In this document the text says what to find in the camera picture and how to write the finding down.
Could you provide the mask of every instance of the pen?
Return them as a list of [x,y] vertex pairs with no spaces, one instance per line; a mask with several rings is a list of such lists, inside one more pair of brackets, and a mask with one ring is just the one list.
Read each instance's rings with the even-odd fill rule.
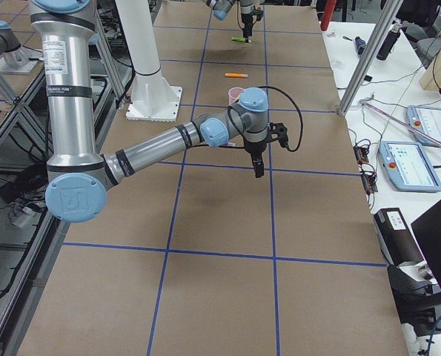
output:
[[243,73],[225,73],[227,78],[248,78],[248,74]]

